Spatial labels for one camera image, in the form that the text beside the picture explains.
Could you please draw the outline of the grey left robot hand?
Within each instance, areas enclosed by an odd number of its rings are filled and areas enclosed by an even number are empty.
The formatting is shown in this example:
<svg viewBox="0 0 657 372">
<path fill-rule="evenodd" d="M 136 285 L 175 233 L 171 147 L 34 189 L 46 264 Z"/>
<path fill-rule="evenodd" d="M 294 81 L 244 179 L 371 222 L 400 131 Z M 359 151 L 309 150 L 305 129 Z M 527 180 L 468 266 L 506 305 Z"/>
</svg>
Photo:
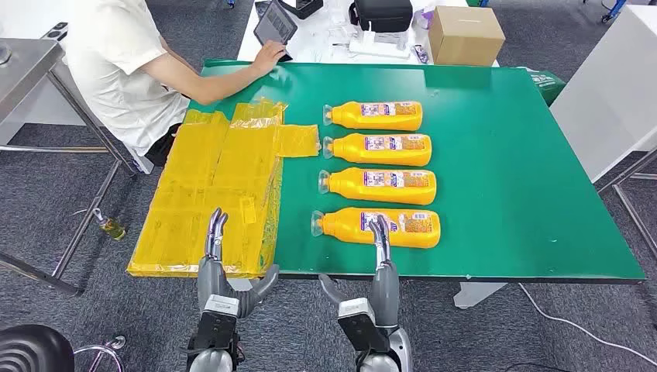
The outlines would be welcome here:
<svg viewBox="0 0 657 372">
<path fill-rule="evenodd" d="M 236 317 L 248 317 L 255 307 L 272 291 L 277 283 L 280 267 L 272 264 L 264 277 L 248 290 L 236 290 L 228 282 L 222 265 L 222 241 L 228 213 L 220 207 L 211 214 L 205 240 L 205 253 L 198 265 L 198 304 L 203 311 L 212 295 L 232 298 L 238 301 L 234 309 Z"/>
</svg>

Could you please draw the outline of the person's right hand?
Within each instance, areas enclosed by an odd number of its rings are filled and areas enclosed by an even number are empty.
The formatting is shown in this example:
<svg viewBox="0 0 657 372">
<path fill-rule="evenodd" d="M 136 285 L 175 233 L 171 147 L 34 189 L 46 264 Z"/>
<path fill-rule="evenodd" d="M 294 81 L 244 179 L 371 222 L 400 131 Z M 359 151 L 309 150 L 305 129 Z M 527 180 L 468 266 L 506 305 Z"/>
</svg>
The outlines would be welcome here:
<svg viewBox="0 0 657 372">
<path fill-rule="evenodd" d="M 266 41 L 250 64 L 249 73 L 255 79 L 269 74 L 285 54 L 285 45 L 272 40 Z"/>
</svg>

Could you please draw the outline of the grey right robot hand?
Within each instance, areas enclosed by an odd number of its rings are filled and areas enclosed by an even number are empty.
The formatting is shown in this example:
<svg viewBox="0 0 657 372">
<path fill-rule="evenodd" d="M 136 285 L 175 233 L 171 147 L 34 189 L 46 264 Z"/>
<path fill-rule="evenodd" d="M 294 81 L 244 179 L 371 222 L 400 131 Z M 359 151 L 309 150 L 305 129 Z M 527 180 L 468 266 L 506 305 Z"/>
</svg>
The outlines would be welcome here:
<svg viewBox="0 0 657 372">
<path fill-rule="evenodd" d="M 339 317 L 339 324 L 345 334 L 363 336 L 366 332 L 378 331 L 389 336 L 399 330 L 399 277 L 390 258 L 389 229 L 384 217 L 381 214 L 376 215 L 376 218 L 369 222 L 369 227 L 374 236 L 377 265 L 368 302 L 362 298 L 347 299 L 326 274 L 319 274 L 318 279 L 322 290 L 334 303 L 341 305 L 346 302 L 346 310 L 361 310 L 358 314 Z"/>
</svg>

